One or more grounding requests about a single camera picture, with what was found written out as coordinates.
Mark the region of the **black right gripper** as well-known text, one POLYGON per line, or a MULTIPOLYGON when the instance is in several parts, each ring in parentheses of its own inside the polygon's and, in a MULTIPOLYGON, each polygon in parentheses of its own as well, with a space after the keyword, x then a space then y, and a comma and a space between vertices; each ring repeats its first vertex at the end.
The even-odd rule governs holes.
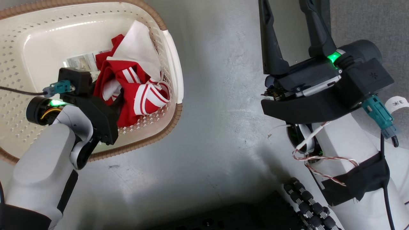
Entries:
POLYGON ((259 1, 260 39, 265 79, 265 115, 292 124, 311 124, 336 120, 358 109, 338 95, 336 84, 342 70, 334 66, 343 51, 325 25, 315 0, 300 0, 311 45, 310 59, 290 66, 282 58, 274 31, 274 16, 268 0, 259 1))

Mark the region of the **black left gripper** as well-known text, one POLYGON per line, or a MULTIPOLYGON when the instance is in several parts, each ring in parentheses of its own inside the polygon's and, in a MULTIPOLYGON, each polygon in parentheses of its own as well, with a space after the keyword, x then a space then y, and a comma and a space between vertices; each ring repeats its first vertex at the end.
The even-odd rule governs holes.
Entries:
POLYGON ((61 101, 50 102, 50 125, 64 124, 75 136, 75 146, 113 145, 118 138, 118 115, 124 105, 124 92, 111 104, 92 95, 60 95, 61 101))

